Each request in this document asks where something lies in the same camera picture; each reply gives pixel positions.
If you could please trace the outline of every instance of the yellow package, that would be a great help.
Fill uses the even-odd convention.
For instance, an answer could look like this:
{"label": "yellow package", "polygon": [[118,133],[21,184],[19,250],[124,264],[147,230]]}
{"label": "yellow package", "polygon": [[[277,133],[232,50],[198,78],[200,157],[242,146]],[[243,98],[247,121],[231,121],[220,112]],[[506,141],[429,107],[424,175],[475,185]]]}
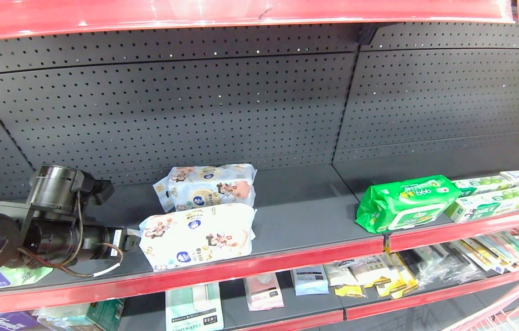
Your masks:
{"label": "yellow package", "polygon": [[389,273],[388,277],[385,277],[388,279],[388,281],[383,284],[376,285],[376,291],[378,292],[378,295],[389,296],[391,293],[406,289],[408,286],[404,280],[402,280],[399,270],[392,264],[392,260],[390,259],[388,253],[382,254],[382,260],[386,266],[388,266]]}
{"label": "yellow package", "polygon": [[348,296],[348,297],[357,297],[357,298],[365,298],[364,289],[361,286],[355,285],[338,285],[335,287],[335,295],[338,296]]}
{"label": "yellow package", "polygon": [[411,293],[412,291],[419,289],[419,282],[417,281],[417,279],[415,279],[410,270],[408,270],[404,261],[400,256],[398,256],[398,254],[390,254],[390,261],[392,261],[392,264],[394,265],[396,270],[398,270],[398,273],[400,273],[401,279],[405,285],[404,289],[390,291],[390,296],[392,296],[392,299],[398,299],[408,293]]}

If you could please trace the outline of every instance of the metal cylinder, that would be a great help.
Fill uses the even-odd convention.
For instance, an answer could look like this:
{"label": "metal cylinder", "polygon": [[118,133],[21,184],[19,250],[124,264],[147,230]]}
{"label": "metal cylinder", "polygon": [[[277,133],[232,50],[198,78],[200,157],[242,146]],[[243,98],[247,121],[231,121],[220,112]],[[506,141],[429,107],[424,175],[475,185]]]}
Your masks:
{"label": "metal cylinder", "polygon": [[31,179],[28,205],[74,210],[75,194],[71,192],[78,170],[60,165],[43,165]]}

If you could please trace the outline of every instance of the blue package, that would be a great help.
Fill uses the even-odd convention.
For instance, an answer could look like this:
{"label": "blue package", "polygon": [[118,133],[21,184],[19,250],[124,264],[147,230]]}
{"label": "blue package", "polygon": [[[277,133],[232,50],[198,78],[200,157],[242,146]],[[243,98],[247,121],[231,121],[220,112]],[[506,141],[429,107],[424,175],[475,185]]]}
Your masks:
{"label": "blue package", "polygon": [[329,283],[323,266],[294,269],[291,273],[297,296],[329,294]]}

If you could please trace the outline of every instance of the green toothpaste box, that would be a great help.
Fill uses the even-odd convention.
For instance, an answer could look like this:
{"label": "green toothpaste box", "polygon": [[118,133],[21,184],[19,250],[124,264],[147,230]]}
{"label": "green toothpaste box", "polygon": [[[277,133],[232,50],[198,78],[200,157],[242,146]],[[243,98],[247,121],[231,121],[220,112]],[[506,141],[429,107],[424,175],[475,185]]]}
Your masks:
{"label": "green toothpaste box", "polygon": [[355,222],[371,233],[413,228],[435,220],[460,193],[441,175],[370,186]]}
{"label": "green toothpaste box", "polygon": [[453,184],[462,192],[461,197],[506,190],[514,185],[512,180],[503,176],[490,176],[455,180]]}
{"label": "green toothpaste box", "polygon": [[519,187],[459,198],[445,213],[457,223],[519,210]]}

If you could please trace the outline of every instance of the wet wipes package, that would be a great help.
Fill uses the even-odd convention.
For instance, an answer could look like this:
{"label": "wet wipes package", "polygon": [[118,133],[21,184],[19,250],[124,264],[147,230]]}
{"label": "wet wipes package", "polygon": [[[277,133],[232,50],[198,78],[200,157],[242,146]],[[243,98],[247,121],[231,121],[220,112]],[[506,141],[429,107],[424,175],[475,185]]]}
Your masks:
{"label": "wet wipes package", "polygon": [[37,281],[47,276],[52,268],[0,268],[0,289],[20,285],[35,284]]}
{"label": "wet wipes package", "polygon": [[323,266],[312,266],[290,271],[297,296],[329,294],[329,284]]}
{"label": "wet wipes package", "polygon": [[413,228],[435,220],[461,191],[444,176],[368,187],[356,223],[371,233]]}
{"label": "wet wipes package", "polygon": [[246,256],[254,216],[243,203],[150,216],[139,225],[139,247],[154,271]]}
{"label": "wet wipes package", "polygon": [[244,203],[254,205],[253,187],[257,170],[251,164],[221,167],[174,167],[153,185],[165,212]]}

